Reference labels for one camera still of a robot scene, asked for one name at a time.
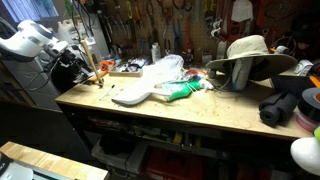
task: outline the wooden workbench top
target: wooden workbench top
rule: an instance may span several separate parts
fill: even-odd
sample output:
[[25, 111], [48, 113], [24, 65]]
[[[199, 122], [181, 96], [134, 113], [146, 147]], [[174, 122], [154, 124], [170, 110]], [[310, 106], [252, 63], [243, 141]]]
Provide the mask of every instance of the wooden workbench top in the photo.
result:
[[77, 180], [105, 180], [109, 177], [106, 170], [72, 161], [43, 151], [7, 142], [0, 148], [12, 159], [39, 167], [41, 169]]
[[[126, 107], [113, 102], [111, 98], [137, 81], [137, 78], [110, 77], [107, 75], [104, 79], [103, 88], [78, 84], [58, 97], [56, 102], [58, 104], [277, 138], [295, 139], [312, 136], [311, 133], [296, 123], [297, 109], [292, 118], [282, 125], [269, 127], [262, 123], [258, 106], [274, 91], [265, 85], [252, 83], [241, 93], [201, 89], [192, 93], [188, 98], [170, 103], [166, 102], [162, 96], [151, 95], [135, 106]], [[110, 94], [99, 101], [99, 97], [112, 85], [115, 85], [115, 87]]]

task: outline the bottle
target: bottle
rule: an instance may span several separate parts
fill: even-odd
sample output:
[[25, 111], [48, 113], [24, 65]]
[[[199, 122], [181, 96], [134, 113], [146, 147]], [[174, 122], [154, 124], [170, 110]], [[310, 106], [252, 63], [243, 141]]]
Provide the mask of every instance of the bottle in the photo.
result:
[[151, 55], [152, 55], [152, 63], [153, 64], [156, 63], [161, 58], [160, 47], [159, 47], [158, 43], [155, 43], [152, 45]]

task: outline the beige hat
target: beige hat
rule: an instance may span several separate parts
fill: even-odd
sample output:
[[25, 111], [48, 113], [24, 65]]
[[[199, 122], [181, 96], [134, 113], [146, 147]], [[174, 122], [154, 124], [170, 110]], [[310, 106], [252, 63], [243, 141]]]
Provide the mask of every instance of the beige hat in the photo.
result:
[[233, 42], [227, 50], [227, 59], [213, 60], [206, 67], [223, 73], [231, 73], [230, 63], [237, 59], [254, 57], [249, 79], [262, 81], [295, 66], [297, 60], [285, 54], [269, 54], [264, 37], [252, 35]]

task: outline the dark floor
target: dark floor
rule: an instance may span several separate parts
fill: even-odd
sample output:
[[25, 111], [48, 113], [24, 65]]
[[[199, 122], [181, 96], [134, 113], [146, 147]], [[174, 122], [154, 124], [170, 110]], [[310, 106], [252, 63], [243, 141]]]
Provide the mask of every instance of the dark floor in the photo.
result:
[[0, 102], [0, 122], [0, 146], [12, 141], [101, 167], [63, 113]]

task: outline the workbench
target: workbench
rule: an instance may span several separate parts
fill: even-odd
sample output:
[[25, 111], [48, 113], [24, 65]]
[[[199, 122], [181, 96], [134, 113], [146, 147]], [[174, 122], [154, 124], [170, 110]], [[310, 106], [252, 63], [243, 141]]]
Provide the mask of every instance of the workbench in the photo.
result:
[[[237, 138], [242, 137], [243, 142], [251, 143], [248, 145], [250, 148], [253, 144], [259, 146], [259, 142], [268, 144], [267, 141], [272, 143], [279, 140], [278, 144], [287, 144], [287, 146], [278, 149], [284, 149], [288, 156], [290, 156], [288, 146], [293, 140], [312, 136], [310, 132], [297, 124], [295, 120], [297, 109], [288, 121], [277, 126], [270, 127], [262, 123], [258, 106], [274, 92], [270, 87], [269, 80], [249, 83], [246, 90], [239, 93], [201, 89], [193, 92], [188, 98], [173, 102], [166, 102], [164, 97], [158, 95], [150, 95], [146, 100], [134, 106], [124, 106], [112, 101], [112, 97], [136, 80], [137, 78], [133, 77], [123, 78], [106, 75], [103, 88], [78, 84], [56, 99], [61, 110], [89, 149], [92, 148], [92, 144], [83, 131], [105, 134], [107, 130], [93, 127], [88, 121], [88, 117], [165, 128], [213, 139], [219, 139], [221, 132], [236, 133], [229, 135], [229, 140], [233, 139], [233, 142], [237, 142]], [[114, 89], [100, 101], [99, 97], [112, 85], [115, 85]], [[251, 140], [250, 137], [267, 138], [267, 140]], [[202, 153], [210, 157], [223, 158], [219, 155], [221, 153], [216, 151], [207, 153], [207, 151], [195, 150], [194, 146], [192, 148], [193, 150], [190, 148], [189, 150], [200, 155]]]
[[0, 151], [8, 157], [43, 170], [61, 175], [69, 179], [78, 180], [105, 180], [109, 172], [63, 157], [39, 151], [14, 142], [7, 142]]

